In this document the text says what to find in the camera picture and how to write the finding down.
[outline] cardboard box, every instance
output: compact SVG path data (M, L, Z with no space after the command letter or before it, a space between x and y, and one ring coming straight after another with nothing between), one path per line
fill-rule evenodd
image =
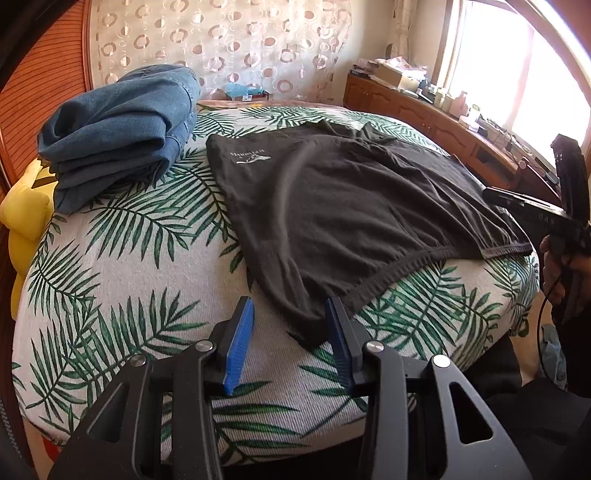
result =
M418 80L405 77L399 70L395 70L383 63L378 65L374 75L380 80L389 83L393 87L410 90L411 92L415 92L418 88L418 84L420 83Z
M234 102L260 102L262 100L268 100L270 94L268 92L258 93L256 95L243 95L238 97L233 97L232 100Z

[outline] yellow pillow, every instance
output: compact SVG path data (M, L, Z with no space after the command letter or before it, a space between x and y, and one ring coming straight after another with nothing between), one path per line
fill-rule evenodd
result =
M18 314L18 303L21 301L21 290L25 283L25 277L17 274L12 286L12 294L10 295L10 315L13 320L17 319Z
M31 242L28 238L23 237L14 230L8 234L8 256L12 262L12 266L19 275L27 276L31 261L37 250L38 240Z
M36 241L46 224L49 197L31 190L41 161L33 160L0 204L0 222L30 241Z

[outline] human hand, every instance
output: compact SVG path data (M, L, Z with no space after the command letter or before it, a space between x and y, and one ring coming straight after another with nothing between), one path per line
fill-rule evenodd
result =
M550 237L546 236L540 244L540 251L544 254L544 270L542 272L544 284L542 290L548 296L548 300L555 307L560 305L566 291L561 282L552 286L560 277L563 266L568 266L571 270L577 271L582 275L581 292L577 302L576 313L579 314L591 301L591 257L577 254L573 257L564 255L559 264L551 251Z

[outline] cabinet door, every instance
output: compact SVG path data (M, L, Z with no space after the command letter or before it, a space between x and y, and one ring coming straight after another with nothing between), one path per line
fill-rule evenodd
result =
M378 115L396 116L393 93L385 87L375 86L369 94L369 109Z
M431 112L421 106L420 100L406 99L402 96L398 99L396 118L416 128L422 134L427 133L431 124L431 117Z
M455 154L462 161L472 155L476 140L460 124L451 118L434 119L427 136L450 154Z
M343 98L344 106L349 110L357 110L360 112L368 111L369 95L364 90L361 82L349 77L347 79L345 97Z

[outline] black t-shirt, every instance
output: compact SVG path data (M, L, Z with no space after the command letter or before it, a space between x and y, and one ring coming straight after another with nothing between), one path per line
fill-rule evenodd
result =
M211 135L207 155L248 268L311 345L328 297L353 315L431 262L532 250L454 157L369 124Z

